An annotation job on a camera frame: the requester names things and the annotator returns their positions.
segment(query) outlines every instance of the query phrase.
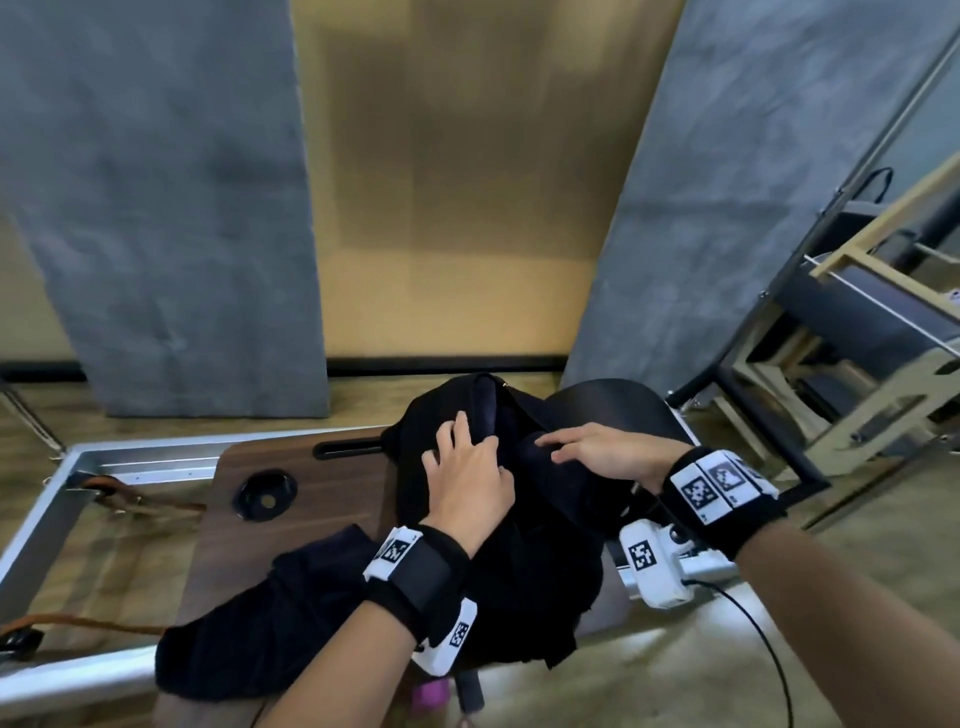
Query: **black wrist strap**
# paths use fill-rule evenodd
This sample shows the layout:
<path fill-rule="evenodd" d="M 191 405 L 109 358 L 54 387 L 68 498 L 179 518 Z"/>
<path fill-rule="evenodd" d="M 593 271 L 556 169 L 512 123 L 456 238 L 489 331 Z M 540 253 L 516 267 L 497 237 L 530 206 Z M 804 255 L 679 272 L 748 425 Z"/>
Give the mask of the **black wrist strap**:
<path fill-rule="evenodd" d="M 734 453 L 698 447 L 670 470 L 660 502 L 682 529 L 733 560 L 760 528 L 786 516 L 775 494 Z"/>
<path fill-rule="evenodd" d="M 439 644 L 460 614 L 469 557 L 442 531 L 395 528 L 364 571 L 367 600 L 396 617 L 418 643 Z"/>

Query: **floor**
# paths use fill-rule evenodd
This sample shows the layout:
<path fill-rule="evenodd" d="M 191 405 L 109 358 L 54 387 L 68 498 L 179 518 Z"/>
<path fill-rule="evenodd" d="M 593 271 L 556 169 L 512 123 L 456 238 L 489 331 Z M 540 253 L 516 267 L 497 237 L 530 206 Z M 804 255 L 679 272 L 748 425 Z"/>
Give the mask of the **floor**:
<path fill-rule="evenodd" d="M 514 386 L 545 396 L 557 386 L 547 374 L 505 375 Z M 380 425 L 445 376 L 363 377 L 331 383 L 328 420 L 111 420 L 81 384 L 25 385 L 28 402 L 66 443 Z M 743 451 L 732 428 L 711 410 L 691 413 L 695 431 L 715 446 Z M 42 480 L 54 469 L 46 448 L 13 417 L 0 415 L 0 545 L 19 526 Z M 799 518 L 826 507 L 871 473 L 837 484 L 804 505 Z M 203 483 L 184 497 L 202 498 Z M 960 458 L 929 470 L 834 526 L 822 540 L 960 635 Z M 88 508 L 37 596 L 33 611 L 98 619 L 165 623 L 176 613 L 189 568 L 195 518 L 149 519 Z M 797 725 L 839 725 L 826 700 L 776 634 L 746 587 L 734 594 L 771 636 L 794 696 Z M 715 601 L 686 616 L 650 619 L 637 607 L 635 633 L 582 646 L 552 671 L 541 665 L 491 667 L 481 674 L 487 708 L 478 726 L 743 726 L 785 723 L 777 675 L 748 623 Z M 144 643 L 78 629 L 51 629 L 47 656 L 88 654 Z M 26 728 L 150 725 L 155 697 L 144 695 L 13 723 Z M 417 726 L 453 725 L 456 711 L 410 718 Z"/>

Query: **forearm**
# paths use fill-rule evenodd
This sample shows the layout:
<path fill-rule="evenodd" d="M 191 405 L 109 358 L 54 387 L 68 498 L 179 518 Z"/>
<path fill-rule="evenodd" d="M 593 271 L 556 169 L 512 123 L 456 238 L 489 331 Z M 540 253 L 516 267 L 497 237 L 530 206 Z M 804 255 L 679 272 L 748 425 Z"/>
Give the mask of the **forearm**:
<path fill-rule="evenodd" d="M 379 725 L 415 646 L 393 615 L 365 601 L 280 698 L 264 728 Z"/>
<path fill-rule="evenodd" d="M 845 724 L 956 724 L 950 634 L 784 521 L 756 533 L 736 563 Z"/>

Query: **wire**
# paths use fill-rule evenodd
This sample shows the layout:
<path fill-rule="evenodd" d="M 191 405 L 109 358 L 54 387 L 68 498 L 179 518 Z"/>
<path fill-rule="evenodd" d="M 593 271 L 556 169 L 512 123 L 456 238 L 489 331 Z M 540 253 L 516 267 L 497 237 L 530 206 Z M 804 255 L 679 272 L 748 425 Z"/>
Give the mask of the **wire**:
<path fill-rule="evenodd" d="M 780 664 L 780 658 L 777 657 L 777 653 L 774 652 L 774 647 L 770 644 L 770 641 L 767 639 L 767 636 L 763 634 L 763 630 L 760 629 L 760 625 L 756 623 L 756 620 L 750 616 L 750 612 L 744 609 L 743 605 L 740 604 L 736 599 L 727 594 L 723 589 L 718 587 L 716 584 L 711 584 L 708 581 L 700 581 L 699 579 L 684 579 L 684 584 L 696 584 L 698 587 L 707 587 L 719 595 L 722 595 L 724 598 L 732 602 L 733 606 L 743 612 L 743 616 L 746 617 L 750 624 L 754 626 L 756 633 L 763 640 L 764 646 L 767 648 L 767 651 L 770 653 L 770 656 L 774 659 L 774 667 L 777 668 L 777 675 L 780 676 L 780 684 L 783 685 L 783 698 L 786 700 L 786 724 L 787 728 L 793 728 L 793 700 L 790 698 L 790 686 L 786 682 L 786 673 L 783 672 L 783 665 Z"/>

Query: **beige wall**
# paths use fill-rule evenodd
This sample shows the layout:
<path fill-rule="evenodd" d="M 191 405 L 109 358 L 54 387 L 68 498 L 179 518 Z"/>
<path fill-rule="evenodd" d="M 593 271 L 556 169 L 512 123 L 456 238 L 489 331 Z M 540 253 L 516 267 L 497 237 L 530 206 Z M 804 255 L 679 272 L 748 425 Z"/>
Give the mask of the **beige wall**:
<path fill-rule="evenodd" d="M 293 0 L 327 355 L 567 352 L 682 0 Z"/>
<path fill-rule="evenodd" d="M 0 207 L 0 361 L 75 358 L 36 266 Z"/>

